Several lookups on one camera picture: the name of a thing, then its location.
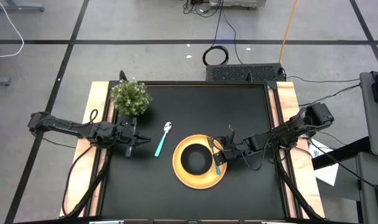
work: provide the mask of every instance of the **orange plate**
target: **orange plate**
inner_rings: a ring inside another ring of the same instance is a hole
[[[202,144],[210,150],[211,154],[213,151],[211,150],[210,146],[208,145],[207,136],[202,134],[196,134],[189,136],[182,140],[178,146],[175,148],[174,155],[172,156],[172,167],[174,168],[175,175],[178,177],[179,180],[186,186],[203,190],[208,189],[214,185],[216,185],[224,176],[226,172],[226,167],[228,166],[227,163],[224,163],[219,166],[221,171],[221,175],[217,175],[215,171],[215,161],[213,159],[213,163],[210,169],[201,175],[192,175],[186,172],[181,164],[181,155],[183,150],[191,144]],[[220,149],[222,146],[216,140],[214,140],[214,145]]]

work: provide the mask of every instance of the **wooden table edge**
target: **wooden table edge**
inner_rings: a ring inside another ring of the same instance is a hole
[[[88,96],[88,101],[84,113],[83,123],[89,121],[90,113],[93,109],[97,109],[99,114],[94,122],[99,122],[102,120],[103,111],[106,104],[107,94],[108,94],[109,82],[93,82],[91,85],[90,94]],[[298,110],[298,101],[295,94],[294,85],[292,82],[277,82],[280,107],[282,109],[283,119],[287,121],[291,116],[295,115]],[[274,118],[275,126],[279,124],[277,118],[277,109],[274,100],[274,92],[269,89],[269,98],[272,109],[272,116]],[[112,120],[113,115],[113,105],[109,106],[107,121]],[[300,139],[298,141],[298,146],[302,149],[308,149],[306,140]],[[76,152],[73,161],[89,147],[89,142],[85,139],[79,139],[77,142]],[[101,159],[99,161],[99,167],[102,166],[105,150],[101,152]],[[302,195],[305,197],[307,202],[312,206],[317,214],[324,217],[323,206],[321,204],[318,186],[316,183],[316,178],[313,172],[313,166],[311,162],[311,157],[302,152],[301,150],[291,150],[292,164],[294,169],[295,180],[297,187]],[[67,212],[71,211],[76,203],[81,199],[82,195],[87,190],[91,172],[93,169],[95,159],[95,149],[91,149],[85,156],[83,156],[80,161],[77,162],[75,168],[73,169],[70,177],[69,188],[67,196],[65,198],[65,209]],[[284,168],[287,168],[286,162],[283,163]],[[98,185],[95,193],[93,194],[90,216],[96,215],[96,210],[98,208],[98,198],[99,198],[99,187]],[[296,217],[295,206],[293,201],[293,195],[290,189],[286,186],[288,206],[290,210],[290,216]]]

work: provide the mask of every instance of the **silver spoon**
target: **silver spoon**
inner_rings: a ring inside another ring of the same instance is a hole
[[[157,147],[156,153],[154,154],[155,157],[158,157],[160,155],[160,152],[161,152],[161,150],[163,148],[163,143],[164,143],[165,136],[167,135],[167,133],[169,133],[171,131],[171,128],[172,128],[172,123],[171,122],[165,123],[165,125],[164,125],[164,135],[162,137],[162,140],[159,143],[159,146]]]

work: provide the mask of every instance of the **potted plant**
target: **potted plant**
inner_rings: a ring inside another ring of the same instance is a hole
[[[111,99],[120,114],[128,116],[144,114],[152,100],[147,87],[135,79],[120,80],[120,84],[112,88]]]

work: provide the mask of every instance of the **gray floor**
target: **gray floor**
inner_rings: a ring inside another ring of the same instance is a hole
[[[26,40],[69,40],[83,0],[44,0],[45,11],[11,12],[11,19]],[[367,26],[378,40],[378,0],[356,0]],[[179,40],[213,39],[217,16],[205,19],[182,14],[178,0],[90,0],[78,40]],[[293,0],[267,0],[255,11],[226,9],[237,39],[282,40]],[[221,20],[219,39],[232,39],[233,32]],[[18,36],[0,12],[0,40]],[[299,1],[288,35],[290,40],[367,40],[349,0]],[[123,69],[137,80],[204,80],[203,52],[210,45],[74,45],[52,113],[81,121],[90,84],[117,80]],[[234,46],[226,45],[229,63],[239,63]],[[9,54],[18,44],[0,44],[0,54]],[[16,57],[0,58],[0,76],[12,78],[0,86],[0,223],[29,155],[33,136],[27,130],[31,113],[43,111],[60,69],[67,45],[27,44]],[[277,62],[279,45],[237,46],[244,63]],[[219,52],[208,55],[209,63],[223,60]],[[282,65],[288,76],[309,80],[346,80],[361,72],[378,71],[370,45],[287,45]],[[304,83],[290,79],[300,103],[330,95],[354,83]],[[360,88],[325,101],[335,117],[326,130],[344,142],[367,135]],[[46,137],[74,146],[75,138],[47,133]],[[330,147],[340,144],[328,136],[316,139]],[[42,142],[15,222],[57,218],[73,150]],[[356,221],[353,202],[322,197],[326,215],[333,220]]]

